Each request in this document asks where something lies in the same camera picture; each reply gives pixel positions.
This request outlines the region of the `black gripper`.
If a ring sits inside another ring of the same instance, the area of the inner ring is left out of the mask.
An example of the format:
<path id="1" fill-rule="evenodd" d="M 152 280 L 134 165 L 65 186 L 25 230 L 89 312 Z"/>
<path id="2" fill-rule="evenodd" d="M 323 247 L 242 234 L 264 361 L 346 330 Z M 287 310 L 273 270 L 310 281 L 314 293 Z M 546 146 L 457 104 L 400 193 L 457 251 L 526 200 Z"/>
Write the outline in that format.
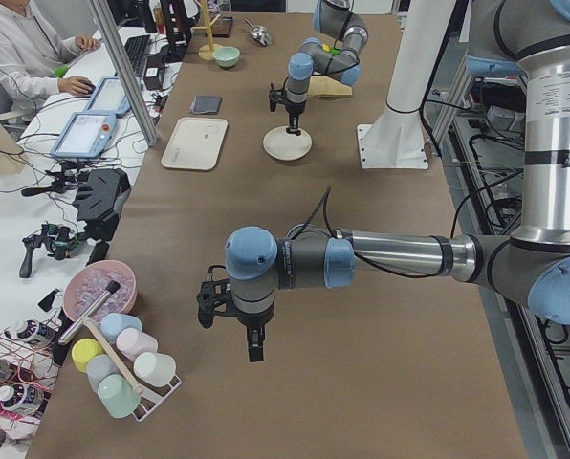
<path id="1" fill-rule="evenodd" d="M 286 82 L 280 89 L 275 89 L 271 84 L 269 91 L 269 107 L 270 111 L 274 112 L 278 104 L 284 105 L 289 113 L 289 124 L 286 127 L 288 130 L 301 130 L 299 127 L 299 115 L 305 110 L 307 99 L 307 83 L 294 83 Z"/>
<path id="2" fill-rule="evenodd" d="M 197 295 L 198 320 L 208 329 L 213 325 L 215 317 L 235 317 L 247 327 L 248 356 L 250 362 L 264 360 L 265 325 L 274 316 L 274 305 L 260 313 L 248 313 L 238 309 L 230 291 L 230 280 L 213 279 L 213 271 L 225 269 L 223 265 L 210 265 L 205 280 L 201 283 Z"/>

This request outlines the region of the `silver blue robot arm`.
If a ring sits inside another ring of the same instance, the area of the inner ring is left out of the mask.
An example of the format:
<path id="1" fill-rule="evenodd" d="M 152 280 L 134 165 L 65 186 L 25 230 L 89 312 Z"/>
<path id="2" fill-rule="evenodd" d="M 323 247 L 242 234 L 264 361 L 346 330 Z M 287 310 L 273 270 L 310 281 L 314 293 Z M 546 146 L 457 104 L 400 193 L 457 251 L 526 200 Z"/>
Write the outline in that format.
<path id="1" fill-rule="evenodd" d="M 284 238 L 259 227 L 232 233 L 227 277 L 207 277 L 198 319 L 235 317 L 251 361 L 263 358 L 274 294 L 344 287 L 354 265 L 410 278 L 449 275 L 570 325 L 570 1 L 476 1 L 468 51 L 476 75 L 527 77 L 520 225 L 507 236 L 405 236 L 294 227 Z"/>
<path id="2" fill-rule="evenodd" d="M 299 136 L 299 118 L 306 105 L 311 76 L 319 74 L 346 86 L 353 86 L 361 73 L 361 53 L 368 42 L 368 29 L 359 15 L 353 12 L 351 1 L 320 0 L 313 16 L 316 31 L 334 39 L 329 47 L 310 37 L 291 56 L 288 75 L 279 89 L 269 92 L 270 110 L 285 106 L 289 125 L 285 132 Z"/>

